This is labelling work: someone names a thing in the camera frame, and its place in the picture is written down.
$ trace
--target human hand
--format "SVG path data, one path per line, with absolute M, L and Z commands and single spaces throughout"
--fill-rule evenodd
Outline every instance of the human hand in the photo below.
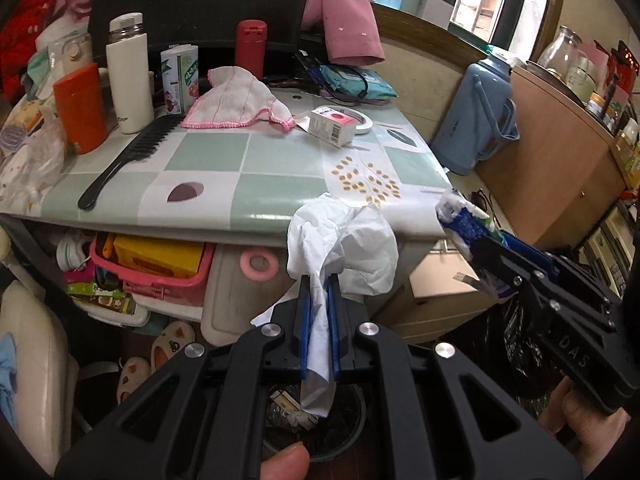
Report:
M 596 469 L 622 435 L 627 414 L 620 408 L 613 415 L 603 415 L 573 387 L 574 383 L 569 377 L 562 379 L 538 422 L 551 435 L 565 425 L 574 430 L 580 445 L 573 453 L 586 477 Z
M 301 442 L 286 447 L 260 466 L 260 480 L 304 480 L 309 452 Z

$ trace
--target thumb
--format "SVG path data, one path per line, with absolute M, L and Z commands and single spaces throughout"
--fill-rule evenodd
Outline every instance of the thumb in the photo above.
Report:
M 566 424 L 566 419 L 562 412 L 562 404 L 564 402 L 564 398 L 573 387 L 574 383 L 569 377 L 562 379 L 560 384 L 556 386 L 556 389 L 551 394 L 549 404 L 545 408 L 545 411 L 542 412 L 538 419 L 540 426 L 545 428 L 545 430 L 551 434 L 556 434 L 558 431 L 562 430 Z
M 596 447 L 607 416 L 600 413 L 578 390 L 570 391 L 562 402 L 562 412 L 575 436 L 587 448 Z
M 308 468 L 309 452 L 297 442 L 262 462 L 260 480 L 304 480 Z

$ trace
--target white chair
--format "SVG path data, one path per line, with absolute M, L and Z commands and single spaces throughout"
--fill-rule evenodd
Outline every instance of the white chair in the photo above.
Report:
M 16 345 L 17 434 L 30 455 L 52 476 L 60 457 L 71 446 L 74 391 L 79 377 L 119 368 L 115 363 L 96 363 L 88 370 L 79 370 L 68 353 L 60 320 L 42 302 L 43 288 L 18 263 L 2 228 L 0 262 L 18 278 L 5 290 L 0 306 L 0 337 L 9 332 Z M 90 429 L 81 418 L 79 422 L 84 430 Z

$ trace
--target metal screw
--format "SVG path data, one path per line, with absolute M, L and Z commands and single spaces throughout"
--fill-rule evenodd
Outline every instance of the metal screw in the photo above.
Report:
M 434 350 L 436 351 L 436 354 L 445 359 L 453 357 L 453 354 L 456 353 L 454 346 L 449 343 L 438 343 Z
M 366 323 L 362 323 L 358 327 L 358 330 L 360 330 L 360 333 L 363 335 L 376 335 L 378 332 L 380 332 L 380 327 L 375 323 L 367 321 Z
M 278 334 L 280 334 L 281 331 L 282 329 L 280 328 L 280 326 L 275 323 L 267 323 L 260 329 L 262 335 L 265 335 L 267 337 L 276 337 Z
M 204 345 L 200 343 L 189 343 L 184 347 L 184 354 L 191 359 L 201 357 L 204 354 Z

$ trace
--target pink-trimmed towel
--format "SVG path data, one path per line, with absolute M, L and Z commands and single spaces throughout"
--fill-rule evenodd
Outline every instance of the pink-trimmed towel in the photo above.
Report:
M 369 0 L 306 0 L 302 30 L 324 25 L 329 61 L 366 66 L 385 60 Z
M 207 76 L 212 89 L 193 104 L 180 126 L 239 128 L 257 121 L 281 124 L 285 131 L 296 126 L 289 109 L 248 70 L 221 66 Z

